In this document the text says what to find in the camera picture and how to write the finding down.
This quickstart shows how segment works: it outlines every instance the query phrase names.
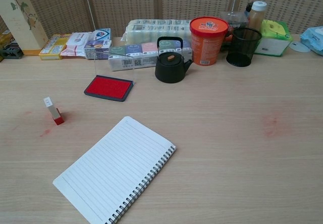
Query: wooden table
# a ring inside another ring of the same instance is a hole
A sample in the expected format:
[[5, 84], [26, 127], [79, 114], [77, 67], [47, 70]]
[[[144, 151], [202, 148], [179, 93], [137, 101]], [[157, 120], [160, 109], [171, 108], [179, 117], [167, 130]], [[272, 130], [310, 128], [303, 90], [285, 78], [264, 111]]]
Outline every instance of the wooden table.
[[84, 95], [93, 61], [4, 60], [0, 223], [87, 223], [52, 181], [126, 115], [178, 151], [120, 223], [323, 223], [323, 58], [225, 56], [177, 84], [136, 70], [125, 102]]

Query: notebook spiral binding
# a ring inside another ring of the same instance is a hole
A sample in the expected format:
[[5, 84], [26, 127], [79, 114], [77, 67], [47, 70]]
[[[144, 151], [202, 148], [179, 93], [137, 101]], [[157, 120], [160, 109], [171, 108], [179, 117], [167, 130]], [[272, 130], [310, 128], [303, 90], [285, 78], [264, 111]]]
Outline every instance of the notebook spiral binding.
[[122, 203], [123, 205], [119, 206], [119, 209], [116, 210], [116, 213], [112, 215], [112, 218], [109, 218], [110, 223], [105, 224], [115, 224], [117, 221], [123, 216], [123, 214], [129, 209], [129, 207], [135, 202], [135, 200], [139, 197], [139, 195], [145, 190], [145, 188], [149, 185], [149, 183], [152, 181], [152, 179], [158, 174], [158, 172], [162, 169], [164, 164], [167, 162], [167, 160], [170, 158], [170, 156], [174, 153], [175, 148], [170, 147], [168, 151], [165, 152], [165, 154], [160, 158], [158, 163], [155, 164], [153, 169], [150, 170], [150, 173], [147, 173], [147, 176], [145, 177], [145, 180], [142, 180], [142, 183], [139, 183], [138, 186], [135, 188], [135, 190], [132, 191], [133, 194], [129, 195], [129, 198], [126, 198], [126, 200]]

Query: red ink pad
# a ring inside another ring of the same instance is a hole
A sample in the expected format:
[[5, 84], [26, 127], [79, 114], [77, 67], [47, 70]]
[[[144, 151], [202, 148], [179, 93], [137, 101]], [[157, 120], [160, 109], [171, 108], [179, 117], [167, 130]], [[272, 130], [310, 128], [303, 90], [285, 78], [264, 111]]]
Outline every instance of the red ink pad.
[[131, 80], [96, 75], [84, 94], [102, 99], [125, 101], [132, 86]]

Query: orange container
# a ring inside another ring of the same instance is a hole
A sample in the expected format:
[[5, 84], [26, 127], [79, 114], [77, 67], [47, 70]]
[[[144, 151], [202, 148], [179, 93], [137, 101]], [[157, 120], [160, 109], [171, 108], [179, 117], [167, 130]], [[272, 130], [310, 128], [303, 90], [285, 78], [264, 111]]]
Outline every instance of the orange container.
[[198, 17], [191, 21], [193, 61], [202, 66], [213, 65], [229, 24], [217, 17]]

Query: orange lid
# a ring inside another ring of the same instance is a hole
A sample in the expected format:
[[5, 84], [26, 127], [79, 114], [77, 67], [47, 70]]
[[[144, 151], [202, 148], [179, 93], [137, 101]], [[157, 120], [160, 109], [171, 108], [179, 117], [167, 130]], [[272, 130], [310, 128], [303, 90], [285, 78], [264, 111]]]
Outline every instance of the orange lid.
[[190, 30], [194, 35], [201, 37], [216, 37], [225, 35], [229, 24], [220, 18], [205, 16], [191, 21]]

